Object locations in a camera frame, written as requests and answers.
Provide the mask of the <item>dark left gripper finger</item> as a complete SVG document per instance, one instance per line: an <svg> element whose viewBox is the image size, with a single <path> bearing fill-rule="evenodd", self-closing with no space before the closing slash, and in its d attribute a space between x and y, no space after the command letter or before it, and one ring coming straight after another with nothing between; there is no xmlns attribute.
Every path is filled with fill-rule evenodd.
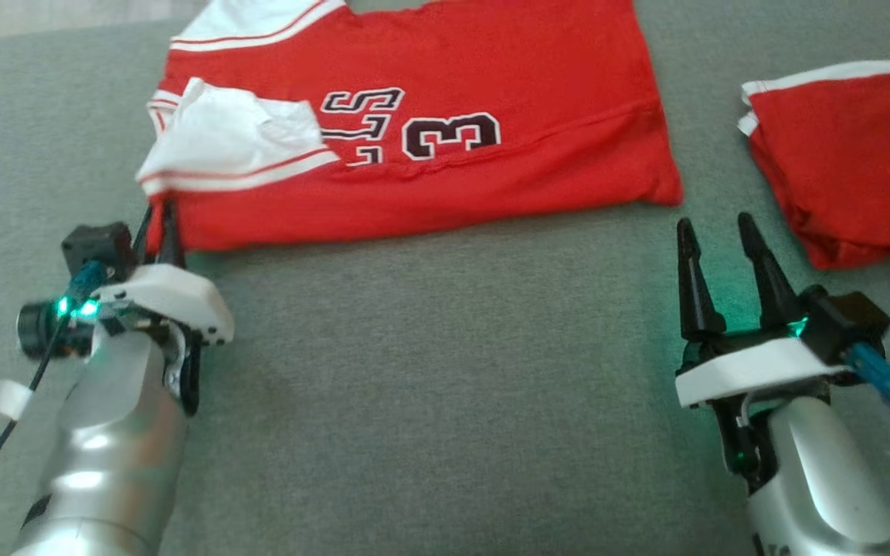
<svg viewBox="0 0 890 556"><path fill-rule="evenodd" d="M160 243L156 263L186 269L186 253L180 239L177 212L172 199L163 200L160 214Z"/></svg>
<svg viewBox="0 0 890 556"><path fill-rule="evenodd" d="M155 206L150 204L145 210L144 218L134 235L134 254L136 257L148 256L148 237L151 232L151 222L155 214Z"/></svg>

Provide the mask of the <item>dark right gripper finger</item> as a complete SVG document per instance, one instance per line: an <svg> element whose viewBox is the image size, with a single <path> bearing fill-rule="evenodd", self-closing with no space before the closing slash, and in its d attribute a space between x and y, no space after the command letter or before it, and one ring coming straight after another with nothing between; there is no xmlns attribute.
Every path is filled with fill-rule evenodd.
<svg viewBox="0 0 890 556"><path fill-rule="evenodd" d="M723 314L715 310L700 264L701 247L689 218L677 224L678 295L681 337L702 342L727 331Z"/></svg>
<svg viewBox="0 0 890 556"><path fill-rule="evenodd" d="M787 280L780 263L769 248L749 212L737 218L739 239L746 258L751 261L760 303L759 324L763 330L794 327L806 319L795 289Z"/></svg>

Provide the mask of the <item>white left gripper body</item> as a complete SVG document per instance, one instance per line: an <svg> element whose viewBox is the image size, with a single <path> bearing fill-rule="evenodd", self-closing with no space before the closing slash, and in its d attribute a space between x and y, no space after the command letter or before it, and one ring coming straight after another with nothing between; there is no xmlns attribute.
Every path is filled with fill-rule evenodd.
<svg viewBox="0 0 890 556"><path fill-rule="evenodd" d="M87 358L104 334L154 331L174 324L195 332L204 345L224 345L236 335L236 321L218 288L208 279L166 264L135 268L127 280L103 281L102 267L88 264L56 299L21 307L15 337L31 360Z"/></svg>

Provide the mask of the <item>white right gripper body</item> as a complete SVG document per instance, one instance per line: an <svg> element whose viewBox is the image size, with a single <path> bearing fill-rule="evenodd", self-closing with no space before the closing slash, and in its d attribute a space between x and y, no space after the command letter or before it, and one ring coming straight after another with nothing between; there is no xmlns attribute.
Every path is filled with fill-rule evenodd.
<svg viewBox="0 0 890 556"><path fill-rule="evenodd" d="M727 338L686 346L674 380L681 407L851 373L845 364L823 362L798 337L764 339L724 351L729 346Z"/></svg>

